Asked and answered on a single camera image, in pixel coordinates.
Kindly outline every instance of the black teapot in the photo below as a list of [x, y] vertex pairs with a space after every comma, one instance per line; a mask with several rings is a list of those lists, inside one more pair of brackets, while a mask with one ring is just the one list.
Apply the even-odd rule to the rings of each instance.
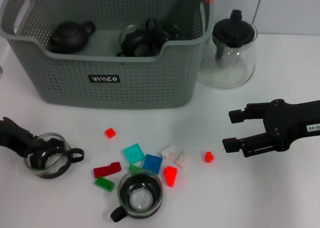
[[72, 54], [82, 50], [96, 31], [91, 21], [82, 24], [67, 21], [60, 24], [49, 39], [48, 50], [56, 54]]

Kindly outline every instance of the white lego brick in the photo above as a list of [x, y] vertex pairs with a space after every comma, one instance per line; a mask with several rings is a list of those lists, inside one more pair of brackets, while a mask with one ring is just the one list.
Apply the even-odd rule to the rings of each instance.
[[182, 151], [179, 158], [176, 160], [175, 164], [181, 169], [184, 167], [186, 162], [190, 159], [190, 154], [186, 151]]
[[177, 148], [175, 145], [170, 146], [169, 148], [161, 151], [161, 155], [164, 159], [168, 159], [172, 156], [175, 156], [177, 154]]

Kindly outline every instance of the teapot handle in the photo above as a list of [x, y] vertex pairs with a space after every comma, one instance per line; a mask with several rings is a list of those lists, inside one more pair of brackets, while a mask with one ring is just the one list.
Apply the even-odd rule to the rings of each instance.
[[83, 26], [86, 31], [88, 32], [88, 35], [91, 36], [92, 34], [95, 33], [96, 31], [96, 26], [93, 22], [91, 21], [86, 21], [84, 23], [81, 24], [81, 26]]

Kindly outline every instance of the basket label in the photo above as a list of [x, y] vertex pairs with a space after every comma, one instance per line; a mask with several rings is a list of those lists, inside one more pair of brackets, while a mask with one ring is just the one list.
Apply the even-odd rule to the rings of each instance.
[[120, 83], [120, 77], [116, 74], [88, 75], [91, 83]]

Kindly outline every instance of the green lego brick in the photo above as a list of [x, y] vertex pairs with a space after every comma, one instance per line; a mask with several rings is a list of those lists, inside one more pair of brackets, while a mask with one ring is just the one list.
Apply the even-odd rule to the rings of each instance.
[[141, 168], [138, 167], [138, 166], [135, 166], [135, 165], [133, 165], [133, 164], [131, 164], [131, 165], [129, 166], [129, 171], [133, 171], [133, 170], [137, 170], [137, 169], [141, 169]]
[[111, 192], [115, 187], [115, 183], [102, 177], [98, 177], [98, 179], [96, 179], [94, 184], [100, 187], [101, 189], [105, 189], [109, 192]]

